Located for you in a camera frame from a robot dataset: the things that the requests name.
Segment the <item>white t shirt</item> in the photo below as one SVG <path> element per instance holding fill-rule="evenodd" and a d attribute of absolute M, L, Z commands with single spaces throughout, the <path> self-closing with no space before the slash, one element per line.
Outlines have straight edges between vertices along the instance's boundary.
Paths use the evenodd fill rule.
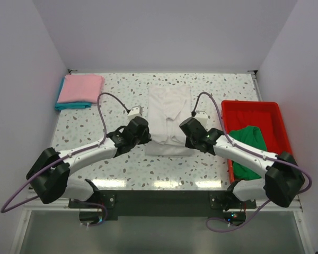
<path fill-rule="evenodd" d="M 152 140 L 146 145 L 145 154 L 164 157 L 193 155 L 193 150 L 185 147 L 186 136 L 179 127 L 190 116 L 190 86 L 150 86 L 147 120 Z"/>

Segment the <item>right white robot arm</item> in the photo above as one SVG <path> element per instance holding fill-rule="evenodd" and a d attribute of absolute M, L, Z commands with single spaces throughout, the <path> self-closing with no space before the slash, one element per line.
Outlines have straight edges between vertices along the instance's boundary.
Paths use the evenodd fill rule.
<path fill-rule="evenodd" d="M 305 183 L 301 169 L 287 152 L 278 155 L 259 150 L 219 129 L 206 130 L 194 117 L 179 127 L 186 136 L 186 147 L 231 160 L 260 176 L 256 180 L 239 180 L 228 188 L 225 201 L 232 208 L 254 197 L 266 197 L 280 207 L 289 207 Z"/>

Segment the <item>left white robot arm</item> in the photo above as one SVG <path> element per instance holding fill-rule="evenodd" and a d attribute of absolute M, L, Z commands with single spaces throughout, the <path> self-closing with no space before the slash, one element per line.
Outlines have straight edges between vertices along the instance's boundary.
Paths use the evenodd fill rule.
<path fill-rule="evenodd" d="M 122 131 L 115 130 L 90 144 L 63 151 L 45 149 L 26 175 L 28 184 L 44 204 L 61 197 L 80 200 L 86 207 L 95 207 L 99 194 L 90 182 L 69 180 L 71 174 L 101 160 L 128 153 L 138 144 L 151 140 L 148 122 L 137 116 Z"/>

